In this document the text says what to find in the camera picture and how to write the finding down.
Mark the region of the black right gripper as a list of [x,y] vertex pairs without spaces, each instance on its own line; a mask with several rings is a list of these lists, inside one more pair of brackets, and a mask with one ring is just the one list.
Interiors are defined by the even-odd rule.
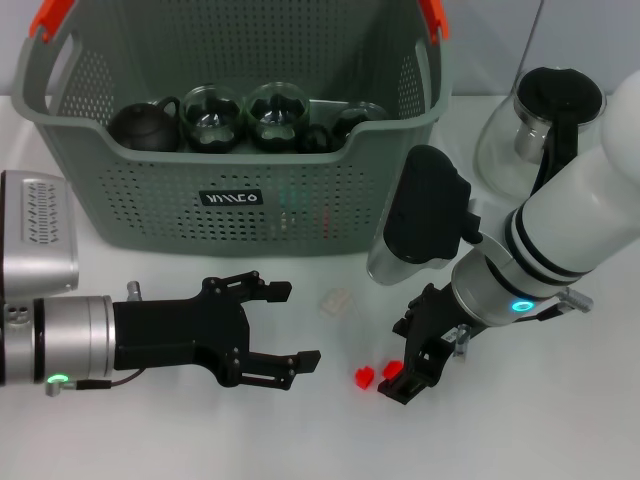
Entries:
[[481,323],[459,304],[451,284],[438,289],[430,283],[408,303],[392,331],[405,339],[404,358],[403,362],[392,360],[385,366],[377,391],[406,405],[440,381],[444,347],[437,342],[450,339],[447,345],[452,349],[451,355],[465,361]]

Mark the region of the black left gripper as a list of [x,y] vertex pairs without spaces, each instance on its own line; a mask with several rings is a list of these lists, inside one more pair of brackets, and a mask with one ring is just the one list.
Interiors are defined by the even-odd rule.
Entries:
[[116,370],[196,365],[226,388],[248,385],[289,390],[295,378],[313,373],[318,350],[289,356],[249,352],[248,301],[287,302],[292,285],[268,283],[257,271],[208,277],[201,291],[182,300],[113,304]]

